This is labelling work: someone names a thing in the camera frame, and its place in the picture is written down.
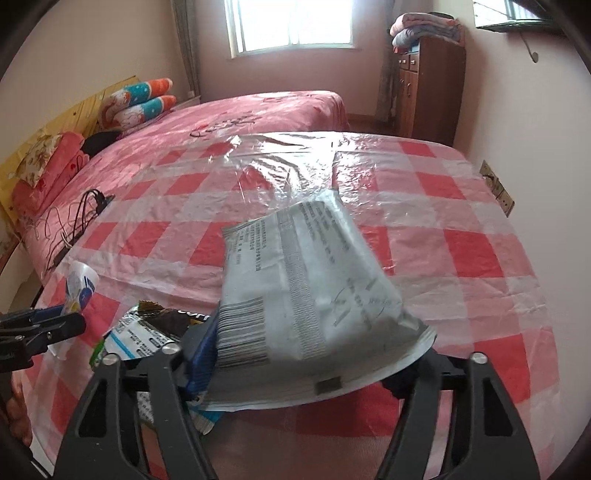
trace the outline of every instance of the cabinet drawer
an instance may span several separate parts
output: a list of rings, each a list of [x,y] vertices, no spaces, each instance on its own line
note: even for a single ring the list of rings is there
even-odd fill
[[[408,56],[408,69],[413,72],[418,72],[418,53],[413,53]]]
[[[398,63],[400,64],[400,68],[404,69],[404,70],[408,70],[408,65],[410,63],[409,61],[409,54],[405,53],[404,55],[400,55],[400,60],[398,61]]]

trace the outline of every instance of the wall socket panel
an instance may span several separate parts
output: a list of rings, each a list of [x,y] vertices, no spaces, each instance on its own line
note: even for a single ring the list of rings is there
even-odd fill
[[[499,177],[495,175],[495,172],[492,171],[491,166],[486,160],[484,160],[480,166],[480,175],[485,179],[486,185],[490,188],[496,201],[501,205],[501,209],[505,215],[509,216],[515,206],[515,202],[511,198],[511,195],[505,190]]]

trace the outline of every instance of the wooden floor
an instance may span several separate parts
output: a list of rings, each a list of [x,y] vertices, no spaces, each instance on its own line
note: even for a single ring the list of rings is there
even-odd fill
[[[351,132],[357,134],[394,135],[394,127],[386,122],[379,122],[369,115],[349,115]]]

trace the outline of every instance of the wooden headboard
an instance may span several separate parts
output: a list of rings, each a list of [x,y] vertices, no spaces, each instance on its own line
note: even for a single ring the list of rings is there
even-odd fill
[[[98,112],[103,98],[126,85],[133,85],[138,82],[137,77],[130,77],[114,85],[110,85],[106,89],[89,96],[86,100],[77,103],[72,108],[43,125],[25,143],[18,147],[16,152],[10,155],[4,163],[0,164],[0,204],[12,223],[16,223],[18,219],[16,212],[12,208],[12,191],[18,181],[14,173],[29,149],[43,135],[55,135],[68,130],[78,132],[85,138],[91,136],[99,128]]]

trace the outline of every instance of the clear plastic sheet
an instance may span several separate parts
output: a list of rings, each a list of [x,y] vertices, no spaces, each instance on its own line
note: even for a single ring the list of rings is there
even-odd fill
[[[545,300],[511,224],[459,152],[324,132],[238,135],[150,150],[137,142],[124,154],[141,160],[121,160],[115,170],[96,166],[95,175],[111,179],[116,199],[51,275],[40,300],[42,306],[63,300],[73,260],[99,274],[85,310],[87,332],[68,360],[46,354],[23,375],[34,429],[50,458],[90,375],[92,347],[108,327],[138,299],[210,312],[223,281],[222,228],[332,187],[407,309],[436,328],[435,348],[490,357],[548,475],[559,388]],[[126,180],[119,180],[126,168]],[[92,178],[85,181],[94,186]],[[373,384],[314,404],[227,414],[206,447],[224,479],[371,479],[398,406]],[[434,454],[443,437],[444,428]],[[430,473],[436,465],[435,459]]]

